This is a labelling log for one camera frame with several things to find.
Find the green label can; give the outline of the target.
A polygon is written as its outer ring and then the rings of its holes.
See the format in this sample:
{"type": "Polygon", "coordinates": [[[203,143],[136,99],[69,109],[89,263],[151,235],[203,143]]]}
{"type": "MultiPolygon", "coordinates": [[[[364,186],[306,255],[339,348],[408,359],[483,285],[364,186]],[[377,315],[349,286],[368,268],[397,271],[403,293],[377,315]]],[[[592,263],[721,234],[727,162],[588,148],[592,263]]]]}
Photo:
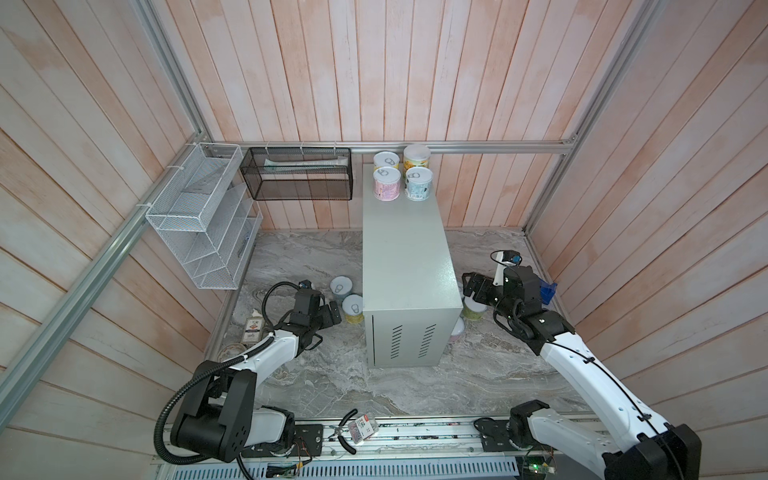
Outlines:
{"type": "Polygon", "coordinates": [[[471,297],[464,297],[461,316],[467,321],[480,321],[484,317],[487,309],[487,305],[478,303],[471,297]]]}

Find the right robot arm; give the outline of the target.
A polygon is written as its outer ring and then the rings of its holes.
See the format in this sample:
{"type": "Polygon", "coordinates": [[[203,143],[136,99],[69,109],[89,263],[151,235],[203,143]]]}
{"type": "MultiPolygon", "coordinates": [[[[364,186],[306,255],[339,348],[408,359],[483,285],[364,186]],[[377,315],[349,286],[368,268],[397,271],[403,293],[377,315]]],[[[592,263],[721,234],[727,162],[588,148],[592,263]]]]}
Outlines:
{"type": "Polygon", "coordinates": [[[554,367],[606,429],[600,435],[531,400],[511,408],[507,441],[520,450],[551,447],[601,479],[696,479],[702,441],[645,405],[589,350],[575,328],[545,308],[529,266],[500,261],[494,277],[462,276],[465,298],[489,307],[494,322],[554,367]]]}

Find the orange yellow label can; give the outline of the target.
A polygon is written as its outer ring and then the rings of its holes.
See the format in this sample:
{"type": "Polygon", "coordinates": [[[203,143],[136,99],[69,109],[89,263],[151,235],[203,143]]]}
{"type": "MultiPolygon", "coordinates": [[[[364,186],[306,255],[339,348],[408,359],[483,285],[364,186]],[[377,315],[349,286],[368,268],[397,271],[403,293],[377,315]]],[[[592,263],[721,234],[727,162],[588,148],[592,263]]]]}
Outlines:
{"type": "Polygon", "coordinates": [[[410,144],[403,151],[404,172],[415,167],[429,167],[431,150],[423,144],[410,144]]]}

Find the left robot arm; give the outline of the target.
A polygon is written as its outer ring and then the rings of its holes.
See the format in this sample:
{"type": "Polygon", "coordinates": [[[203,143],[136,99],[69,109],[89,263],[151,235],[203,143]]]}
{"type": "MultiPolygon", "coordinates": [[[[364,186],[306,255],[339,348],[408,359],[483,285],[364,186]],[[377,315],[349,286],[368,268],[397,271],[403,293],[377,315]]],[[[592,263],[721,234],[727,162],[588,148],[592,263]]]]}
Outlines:
{"type": "Polygon", "coordinates": [[[319,346],[319,332],[342,322],[342,310],[310,283],[281,281],[264,294],[265,334],[225,361],[206,360],[161,410],[153,431],[157,456],[169,464],[208,459],[240,462],[255,447],[274,455],[296,448],[294,414],[258,408],[257,387],[284,364],[319,346]]]}

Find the light pink label can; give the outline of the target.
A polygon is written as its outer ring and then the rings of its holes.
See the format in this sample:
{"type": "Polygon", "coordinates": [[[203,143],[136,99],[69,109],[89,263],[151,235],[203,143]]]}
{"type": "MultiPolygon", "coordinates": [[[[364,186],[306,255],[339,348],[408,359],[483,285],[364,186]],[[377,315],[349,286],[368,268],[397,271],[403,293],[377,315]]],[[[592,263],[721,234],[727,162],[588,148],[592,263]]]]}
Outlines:
{"type": "Polygon", "coordinates": [[[456,342],[458,341],[465,333],[466,331],[466,324],[462,317],[459,317],[457,319],[457,322],[452,330],[450,341],[456,342]]]}

